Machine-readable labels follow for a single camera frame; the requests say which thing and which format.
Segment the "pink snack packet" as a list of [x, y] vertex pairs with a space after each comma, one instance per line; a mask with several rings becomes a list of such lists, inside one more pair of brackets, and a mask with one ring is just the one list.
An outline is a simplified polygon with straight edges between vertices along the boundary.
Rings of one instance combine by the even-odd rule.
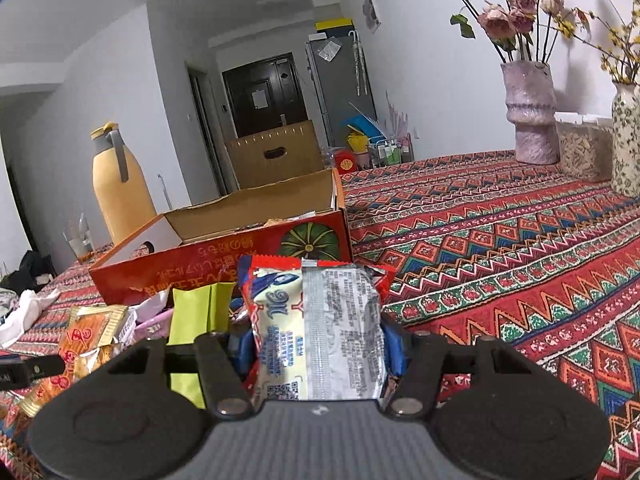
[[173, 308], [137, 308], [136, 327], [132, 334], [132, 341], [166, 338], [169, 334], [173, 314]]

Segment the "dark entrance door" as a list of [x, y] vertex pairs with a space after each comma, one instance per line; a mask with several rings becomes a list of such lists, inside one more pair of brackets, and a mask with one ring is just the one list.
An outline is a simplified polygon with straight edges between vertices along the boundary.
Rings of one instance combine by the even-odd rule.
[[239, 138], [308, 119], [292, 53], [225, 70], [222, 80]]

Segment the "yellow thermos jug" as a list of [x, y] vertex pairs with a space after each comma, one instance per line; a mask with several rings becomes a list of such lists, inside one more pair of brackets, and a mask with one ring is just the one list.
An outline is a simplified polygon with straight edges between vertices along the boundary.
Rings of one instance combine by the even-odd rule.
[[122, 140], [119, 125], [107, 122], [93, 130], [96, 151], [92, 160], [92, 186], [104, 223], [114, 245], [156, 217], [142, 169]]

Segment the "red cardboard snack box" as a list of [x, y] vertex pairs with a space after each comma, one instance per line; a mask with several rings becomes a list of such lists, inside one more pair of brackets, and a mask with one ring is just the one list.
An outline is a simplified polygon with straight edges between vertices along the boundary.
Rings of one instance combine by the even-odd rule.
[[238, 278], [244, 255], [352, 260], [340, 175], [325, 169], [160, 214], [90, 268], [106, 304]]

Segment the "patterned red tablecloth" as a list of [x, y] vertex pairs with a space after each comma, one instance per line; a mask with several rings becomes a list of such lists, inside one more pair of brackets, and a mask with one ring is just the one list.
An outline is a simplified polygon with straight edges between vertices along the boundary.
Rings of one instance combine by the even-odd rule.
[[[252, 329], [238, 278], [225, 333], [110, 344], [29, 417], [41, 380], [1, 391], [6, 479], [634, 479], [639, 474], [639, 203], [606, 183], [447, 156], [340, 176], [352, 260], [395, 272], [382, 304], [411, 335], [378, 399], [267, 401], [230, 360]], [[170, 388], [196, 373], [205, 408]]]

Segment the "white crumpled cloth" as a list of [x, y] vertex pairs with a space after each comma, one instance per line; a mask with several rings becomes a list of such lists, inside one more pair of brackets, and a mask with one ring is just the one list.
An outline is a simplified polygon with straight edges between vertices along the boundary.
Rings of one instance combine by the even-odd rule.
[[38, 320], [40, 314], [55, 302], [60, 291], [55, 288], [50, 294], [40, 296], [33, 290], [24, 290], [18, 300], [17, 308], [1, 322], [0, 344], [7, 349], [17, 342]]

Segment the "floral ceramic vase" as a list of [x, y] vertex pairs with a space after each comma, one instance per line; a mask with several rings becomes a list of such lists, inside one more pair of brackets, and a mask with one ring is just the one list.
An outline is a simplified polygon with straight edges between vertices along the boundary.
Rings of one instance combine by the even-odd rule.
[[612, 189], [639, 197], [639, 86], [616, 82], [612, 102]]

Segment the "grey refrigerator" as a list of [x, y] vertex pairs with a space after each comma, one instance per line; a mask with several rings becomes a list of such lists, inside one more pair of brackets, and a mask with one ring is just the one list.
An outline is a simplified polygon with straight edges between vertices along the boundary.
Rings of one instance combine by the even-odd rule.
[[354, 26], [310, 35], [306, 57], [330, 148], [347, 144], [347, 123], [360, 113], [378, 118], [367, 64]]

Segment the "white blue biscuit packet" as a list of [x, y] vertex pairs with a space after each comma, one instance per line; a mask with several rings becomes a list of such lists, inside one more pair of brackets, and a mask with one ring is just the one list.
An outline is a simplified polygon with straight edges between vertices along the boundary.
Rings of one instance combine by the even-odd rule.
[[244, 256], [239, 285], [254, 336], [255, 406], [378, 399], [387, 370], [382, 304], [389, 266]]

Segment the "glass cup with drink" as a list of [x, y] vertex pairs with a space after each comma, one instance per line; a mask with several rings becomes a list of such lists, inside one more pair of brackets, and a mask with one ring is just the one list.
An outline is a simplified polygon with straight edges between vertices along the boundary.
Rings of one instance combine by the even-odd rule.
[[85, 262], [93, 256], [92, 236], [88, 219], [83, 211], [77, 219], [66, 224], [63, 237], [78, 262]]

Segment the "orange red snack packet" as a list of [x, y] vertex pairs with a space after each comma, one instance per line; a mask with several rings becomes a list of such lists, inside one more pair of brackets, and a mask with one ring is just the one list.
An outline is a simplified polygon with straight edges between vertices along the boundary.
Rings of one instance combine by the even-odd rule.
[[110, 344], [127, 310], [126, 306], [73, 308], [70, 322], [58, 344], [64, 370], [36, 385], [21, 402], [21, 411], [34, 417], [43, 405], [70, 388], [78, 356]]

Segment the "wall electrical panel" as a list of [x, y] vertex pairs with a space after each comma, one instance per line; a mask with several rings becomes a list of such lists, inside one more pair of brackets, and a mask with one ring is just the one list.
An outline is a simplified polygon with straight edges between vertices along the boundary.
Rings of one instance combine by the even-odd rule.
[[366, 22], [367, 30], [374, 34], [381, 26], [382, 21], [375, 0], [363, 0], [362, 14]]

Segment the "green snack bar packet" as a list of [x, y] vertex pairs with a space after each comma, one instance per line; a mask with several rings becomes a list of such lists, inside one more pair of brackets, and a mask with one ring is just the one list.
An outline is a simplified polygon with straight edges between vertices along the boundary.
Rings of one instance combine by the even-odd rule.
[[[225, 333], [234, 283], [215, 283], [191, 290], [174, 289], [168, 344], [193, 344], [201, 334]], [[205, 408], [196, 373], [171, 373], [170, 388], [197, 408]]]

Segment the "pink textured vase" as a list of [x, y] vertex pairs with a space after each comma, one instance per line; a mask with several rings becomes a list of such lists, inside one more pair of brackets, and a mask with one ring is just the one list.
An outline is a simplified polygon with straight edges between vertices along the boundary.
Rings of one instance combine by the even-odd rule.
[[541, 62], [501, 65], [506, 88], [506, 120], [514, 125], [515, 158], [531, 165], [560, 160], [556, 133], [556, 95], [550, 67]]

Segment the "clear plastic storage jar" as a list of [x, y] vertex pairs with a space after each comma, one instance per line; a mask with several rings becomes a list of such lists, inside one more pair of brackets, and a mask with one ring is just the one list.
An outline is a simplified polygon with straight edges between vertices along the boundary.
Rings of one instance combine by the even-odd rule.
[[588, 182], [611, 179], [611, 118], [556, 112], [555, 125], [560, 142], [560, 169], [563, 174]]

